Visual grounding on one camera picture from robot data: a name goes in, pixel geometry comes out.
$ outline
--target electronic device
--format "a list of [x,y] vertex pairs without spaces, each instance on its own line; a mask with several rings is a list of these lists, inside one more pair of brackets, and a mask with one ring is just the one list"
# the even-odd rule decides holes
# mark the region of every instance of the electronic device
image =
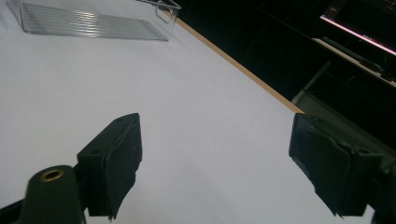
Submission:
[[396,0],[333,0],[321,18],[396,56]]
[[25,198],[0,209],[0,223],[85,224],[87,207],[91,217],[116,218],[141,161],[139,115],[115,119],[78,153],[75,167],[33,175]]
[[396,161],[330,122],[296,114],[289,155],[315,187],[315,193],[339,216],[362,216],[367,204],[373,224],[396,223]]

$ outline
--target transparent container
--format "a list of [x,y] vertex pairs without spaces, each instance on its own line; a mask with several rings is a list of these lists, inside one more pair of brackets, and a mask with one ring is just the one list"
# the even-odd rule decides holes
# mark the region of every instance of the transparent container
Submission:
[[28,34],[163,40],[181,7],[172,0],[7,0]]

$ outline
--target white tabletop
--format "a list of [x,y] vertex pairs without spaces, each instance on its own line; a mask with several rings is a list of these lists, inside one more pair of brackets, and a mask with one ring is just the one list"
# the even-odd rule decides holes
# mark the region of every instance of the white tabletop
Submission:
[[169,42],[27,35],[1,0],[0,73],[0,207],[137,112],[143,161],[113,223],[370,222],[332,216],[288,156],[294,113],[178,24]]

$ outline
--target brown edge trim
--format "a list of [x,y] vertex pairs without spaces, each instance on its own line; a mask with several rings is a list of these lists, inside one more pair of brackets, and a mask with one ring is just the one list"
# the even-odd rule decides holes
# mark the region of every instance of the brown edge trim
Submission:
[[261,86],[263,89],[268,91],[271,95],[273,95],[280,103],[285,105],[288,109],[293,111],[294,113],[304,113],[300,108],[298,108],[296,105],[292,104],[290,101],[288,101],[285,97],[283,97],[281,94],[279,94],[277,91],[275,91],[273,88],[271,88],[268,84],[263,82],[261,79],[256,77],[253,73],[251,73],[249,70],[246,69],[246,67],[242,66],[239,62],[237,62],[235,59],[230,57],[227,53],[219,49],[216,45],[214,45],[212,42],[204,38],[202,35],[200,35],[198,32],[196,32],[194,29],[192,29],[188,24],[186,24],[184,21],[181,19],[177,19],[177,24],[179,24],[181,27],[183,27],[185,30],[187,30],[190,34],[194,35],[197,39],[199,39],[201,42],[203,42],[205,45],[213,49],[219,56],[221,56],[223,59],[225,59],[227,62],[235,66],[237,69],[239,69],[242,73],[244,73],[246,76],[248,76],[250,79],[252,79],[254,82],[256,82],[259,86]]

